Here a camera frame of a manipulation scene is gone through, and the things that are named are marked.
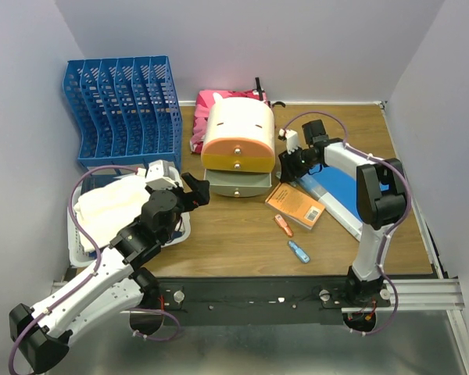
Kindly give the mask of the yellow drawer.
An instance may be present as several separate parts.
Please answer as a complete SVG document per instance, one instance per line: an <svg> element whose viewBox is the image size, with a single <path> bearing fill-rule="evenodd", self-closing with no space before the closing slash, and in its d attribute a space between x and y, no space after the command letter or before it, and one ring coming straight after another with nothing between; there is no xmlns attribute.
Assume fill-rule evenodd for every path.
<svg viewBox="0 0 469 375"><path fill-rule="evenodd" d="M273 170L274 158L252 157L242 155L213 155L201 156L202 165L208 170L223 170L247 173L269 173Z"/></svg>

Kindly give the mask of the orange correction tape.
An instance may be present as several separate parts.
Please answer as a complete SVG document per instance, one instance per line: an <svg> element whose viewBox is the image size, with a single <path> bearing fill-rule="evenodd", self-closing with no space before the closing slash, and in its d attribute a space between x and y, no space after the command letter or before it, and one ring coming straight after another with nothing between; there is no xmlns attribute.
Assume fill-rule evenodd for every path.
<svg viewBox="0 0 469 375"><path fill-rule="evenodd" d="M294 235L293 231L290 228L290 226L287 224L287 222L285 221L285 219L283 218L282 215L280 215L280 214L275 215L274 216L274 221L285 232L285 234L289 238L293 237L293 235Z"/></svg>

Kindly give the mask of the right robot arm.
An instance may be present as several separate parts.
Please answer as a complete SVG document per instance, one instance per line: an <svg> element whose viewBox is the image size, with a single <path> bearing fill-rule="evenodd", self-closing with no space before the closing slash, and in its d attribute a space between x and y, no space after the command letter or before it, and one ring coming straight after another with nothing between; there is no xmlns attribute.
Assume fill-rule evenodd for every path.
<svg viewBox="0 0 469 375"><path fill-rule="evenodd" d="M277 133L286 147L278 155L281 181L294 182L315 166L334 167L355 180L362 233L343 290L349 304L363 305L380 293L386 280L384 261L391 237L411 210L403 165L396 158L379 159L354 148L345 139L329 137L322 120L305 123L303 133L306 148L300 146L295 131L282 128Z"/></svg>

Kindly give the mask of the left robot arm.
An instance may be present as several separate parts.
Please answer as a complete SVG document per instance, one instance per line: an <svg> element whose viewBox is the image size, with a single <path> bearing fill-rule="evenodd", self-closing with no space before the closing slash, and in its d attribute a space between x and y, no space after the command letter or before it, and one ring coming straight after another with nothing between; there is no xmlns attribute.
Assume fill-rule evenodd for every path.
<svg viewBox="0 0 469 375"><path fill-rule="evenodd" d="M95 248L95 260L70 282L44 300L16 305L9 312L13 347L9 372L15 373L16 353L21 353L33 374L58 365L77 336L108 313L146 311L166 316L159 307L159 282L144 264L173 240L183 215L210 200L209 182L190 173L181 174L189 186L177 181L160 187L157 180L145 185L149 199L141 212L121 228L106 249Z"/></svg>

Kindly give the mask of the grey bottom drawer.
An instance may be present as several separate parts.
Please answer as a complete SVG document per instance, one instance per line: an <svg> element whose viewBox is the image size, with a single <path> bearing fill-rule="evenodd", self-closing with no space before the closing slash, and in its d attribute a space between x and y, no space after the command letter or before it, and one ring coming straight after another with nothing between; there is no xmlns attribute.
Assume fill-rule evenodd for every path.
<svg viewBox="0 0 469 375"><path fill-rule="evenodd" d="M266 193L272 187L270 173L205 170L210 191L232 198L248 198Z"/></svg>

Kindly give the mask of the orange paperback book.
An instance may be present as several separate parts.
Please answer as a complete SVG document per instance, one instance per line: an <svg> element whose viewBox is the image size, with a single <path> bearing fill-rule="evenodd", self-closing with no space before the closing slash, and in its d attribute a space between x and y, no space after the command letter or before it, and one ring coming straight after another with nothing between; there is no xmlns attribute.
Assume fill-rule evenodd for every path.
<svg viewBox="0 0 469 375"><path fill-rule="evenodd" d="M307 230L312 230L325 206L290 184L279 183L267 196L265 204Z"/></svg>

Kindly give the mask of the blue correction tape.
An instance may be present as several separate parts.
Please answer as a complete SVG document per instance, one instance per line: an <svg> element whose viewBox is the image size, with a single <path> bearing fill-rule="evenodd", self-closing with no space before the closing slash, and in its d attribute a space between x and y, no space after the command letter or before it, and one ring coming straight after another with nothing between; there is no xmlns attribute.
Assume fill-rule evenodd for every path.
<svg viewBox="0 0 469 375"><path fill-rule="evenodd" d="M288 241L288 246L301 263L306 264L310 261L310 257L307 255L307 253L294 241Z"/></svg>

